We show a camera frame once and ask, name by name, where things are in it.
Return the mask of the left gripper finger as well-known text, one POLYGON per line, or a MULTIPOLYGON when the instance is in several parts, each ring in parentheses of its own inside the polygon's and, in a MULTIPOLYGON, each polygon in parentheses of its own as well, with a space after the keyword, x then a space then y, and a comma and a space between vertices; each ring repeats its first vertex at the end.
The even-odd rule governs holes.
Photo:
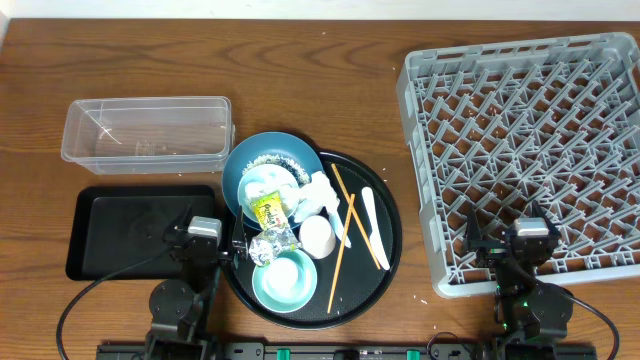
POLYGON ((231 237, 231 247, 239 260, 245 261, 248 255, 248 241, 244 229, 244 211, 238 208, 231 237))
POLYGON ((165 243, 178 243, 188 235, 188 226, 192 219, 192 206, 187 205, 164 230, 165 243))

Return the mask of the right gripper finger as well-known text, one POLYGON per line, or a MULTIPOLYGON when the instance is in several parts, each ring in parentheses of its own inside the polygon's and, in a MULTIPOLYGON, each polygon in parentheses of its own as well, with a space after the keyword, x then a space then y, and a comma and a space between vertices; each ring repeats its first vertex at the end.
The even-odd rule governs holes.
POLYGON ((483 239, 476 211, 471 207, 466 214, 467 225, 464 235, 464 245, 469 252, 487 252, 490 243, 483 239))
POLYGON ((531 201, 531 213, 534 218, 540 218, 545 223, 549 235, 560 235, 557 226, 546 216, 544 209, 537 200, 531 201))

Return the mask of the silver foil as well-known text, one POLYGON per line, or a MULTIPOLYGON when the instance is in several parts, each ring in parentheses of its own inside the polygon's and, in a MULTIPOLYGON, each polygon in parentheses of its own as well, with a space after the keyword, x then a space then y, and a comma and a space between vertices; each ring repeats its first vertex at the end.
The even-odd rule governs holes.
POLYGON ((301 247, 289 227, 270 228, 254 236, 249 246, 249 255, 257 266, 266 266, 283 252, 291 252, 301 247))

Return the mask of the yellow snack wrapper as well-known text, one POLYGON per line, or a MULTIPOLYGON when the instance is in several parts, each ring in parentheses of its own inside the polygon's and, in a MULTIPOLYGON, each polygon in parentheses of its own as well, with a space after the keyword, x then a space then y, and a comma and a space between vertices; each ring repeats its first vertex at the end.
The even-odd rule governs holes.
POLYGON ((263 230, 283 227, 288 223, 280 194, 277 191, 252 201, 250 208, 256 216, 256 222, 263 230))

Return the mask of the light blue small plate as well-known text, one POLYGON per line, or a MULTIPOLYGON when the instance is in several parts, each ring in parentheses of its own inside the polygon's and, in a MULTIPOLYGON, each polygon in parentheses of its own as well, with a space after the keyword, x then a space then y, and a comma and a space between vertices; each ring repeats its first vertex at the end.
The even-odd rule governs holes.
POLYGON ((241 178, 237 198, 243 212, 257 222, 251 202, 274 192, 280 193, 284 213, 291 217, 299 204, 299 184, 294 175, 282 166, 262 164, 248 170, 241 178))

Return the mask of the pink cup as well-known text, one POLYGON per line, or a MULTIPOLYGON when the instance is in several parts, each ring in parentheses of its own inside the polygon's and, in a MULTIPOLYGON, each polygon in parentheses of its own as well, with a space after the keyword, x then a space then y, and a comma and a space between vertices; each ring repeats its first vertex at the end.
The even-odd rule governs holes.
POLYGON ((329 256, 336 245, 336 236, 329 221, 320 215, 311 216, 300 225, 299 240, 302 249, 316 260, 329 256))

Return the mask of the pile of white rice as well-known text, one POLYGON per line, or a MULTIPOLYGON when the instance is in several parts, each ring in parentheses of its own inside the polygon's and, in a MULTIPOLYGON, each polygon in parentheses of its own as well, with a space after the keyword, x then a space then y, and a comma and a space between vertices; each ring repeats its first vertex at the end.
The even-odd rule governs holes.
POLYGON ((258 156, 245 166, 242 174, 245 175, 254 167, 266 164, 277 165, 285 168, 296 178, 296 181, 299 185, 306 185, 311 182, 311 176, 299 163, 297 163, 290 157, 286 157, 280 154, 264 154, 258 156))

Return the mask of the dark blue plate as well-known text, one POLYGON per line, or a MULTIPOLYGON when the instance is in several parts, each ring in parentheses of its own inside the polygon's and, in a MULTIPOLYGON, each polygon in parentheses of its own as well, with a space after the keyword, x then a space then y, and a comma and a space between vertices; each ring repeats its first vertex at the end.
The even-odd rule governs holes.
POLYGON ((316 151, 304 140, 283 132, 263 132, 239 143, 230 153, 222 176, 222 192, 227 208, 237 217, 240 208, 238 189, 245 170, 259 157, 277 156, 298 164, 308 175, 323 172, 316 151))

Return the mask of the white cup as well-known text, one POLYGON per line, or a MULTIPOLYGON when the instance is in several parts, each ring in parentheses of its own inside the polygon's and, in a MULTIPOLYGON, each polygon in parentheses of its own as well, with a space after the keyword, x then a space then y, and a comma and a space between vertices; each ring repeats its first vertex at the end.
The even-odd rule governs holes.
POLYGON ((286 257, 275 259, 264 273, 266 288, 272 296, 288 297, 296 288, 298 278, 297 264, 286 257))

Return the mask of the white tissue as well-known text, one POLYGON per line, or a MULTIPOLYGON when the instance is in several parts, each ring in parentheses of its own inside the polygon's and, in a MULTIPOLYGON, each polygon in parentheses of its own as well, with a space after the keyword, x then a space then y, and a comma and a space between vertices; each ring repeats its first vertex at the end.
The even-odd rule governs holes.
POLYGON ((300 202, 294 212, 295 223, 304 222, 307 218, 319 214, 322 209, 328 214, 337 213, 340 203, 338 195, 322 171, 311 175, 311 182, 299 189, 299 195, 300 202))

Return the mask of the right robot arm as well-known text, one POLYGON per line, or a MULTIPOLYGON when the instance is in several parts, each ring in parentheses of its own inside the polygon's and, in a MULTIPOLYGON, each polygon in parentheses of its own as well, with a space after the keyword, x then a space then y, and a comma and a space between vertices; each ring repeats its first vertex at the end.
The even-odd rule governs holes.
POLYGON ((504 333, 487 346, 487 359, 557 359, 555 342, 567 336, 573 313, 563 288, 535 277, 561 238, 556 225, 534 201, 531 215, 520 217, 501 240, 482 234, 476 211, 467 213, 464 246, 479 268, 495 273, 494 317, 504 333))

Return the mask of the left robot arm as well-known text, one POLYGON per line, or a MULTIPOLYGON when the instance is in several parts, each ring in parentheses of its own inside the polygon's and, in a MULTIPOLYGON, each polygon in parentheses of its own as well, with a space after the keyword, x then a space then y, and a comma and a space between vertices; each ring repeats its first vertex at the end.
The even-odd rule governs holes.
POLYGON ((221 272, 248 258, 244 215, 229 212, 219 220, 194 216, 186 207, 169 222, 161 239, 181 271, 150 295, 152 322, 142 358, 223 359, 224 346, 207 330, 207 323, 221 272))

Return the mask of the grey dishwasher rack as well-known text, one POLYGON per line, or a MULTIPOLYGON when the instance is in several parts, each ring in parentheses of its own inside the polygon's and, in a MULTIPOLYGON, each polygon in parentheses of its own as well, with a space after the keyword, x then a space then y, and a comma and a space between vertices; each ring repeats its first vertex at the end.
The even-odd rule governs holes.
POLYGON ((561 237, 538 269, 573 285, 639 273, 639 48, 602 33, 409 53, 396 85, 434 291, 491 293, 466 214, 498 240, 543 208, 561 237))

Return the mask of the teal bowl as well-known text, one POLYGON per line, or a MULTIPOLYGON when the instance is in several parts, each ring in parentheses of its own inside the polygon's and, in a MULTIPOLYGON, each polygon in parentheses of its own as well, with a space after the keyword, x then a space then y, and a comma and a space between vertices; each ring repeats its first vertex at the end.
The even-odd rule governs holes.
POLYGON ((284 252, 277 258, 293 260, 298 267, 297 286, 288 297, 272 296, 266 288, 264 273, 266 266, 255 267, 252 275, 252 288, 258 302, 267 310, 275 313, 292 313, 303 308, 313 297, 318 275, 313 260, 302 250, 284 252))

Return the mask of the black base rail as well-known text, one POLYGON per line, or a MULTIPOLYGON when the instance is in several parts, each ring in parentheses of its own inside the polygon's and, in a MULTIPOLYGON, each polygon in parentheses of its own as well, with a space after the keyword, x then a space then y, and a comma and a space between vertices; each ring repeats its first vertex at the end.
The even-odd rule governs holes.
MULTIPOLYGON (((261 343, 228 343, 223 350, 208 357, 189 357, 185 350, 177 354, 152 355, 148 359, 224 359, 224 360, 409 360, 409 359, 497 359, 484 355, 480 350, 470 353, 458 344, 432 344, 427 346, 316 346, 316 345, 263 345, 261 343)), ((597 359, 595 349, 581 346, 561 346, 556 349, 556 359, 597 359)), ((99 345, 95 359, 124 360, 146 359, 144 345, 99 345)))

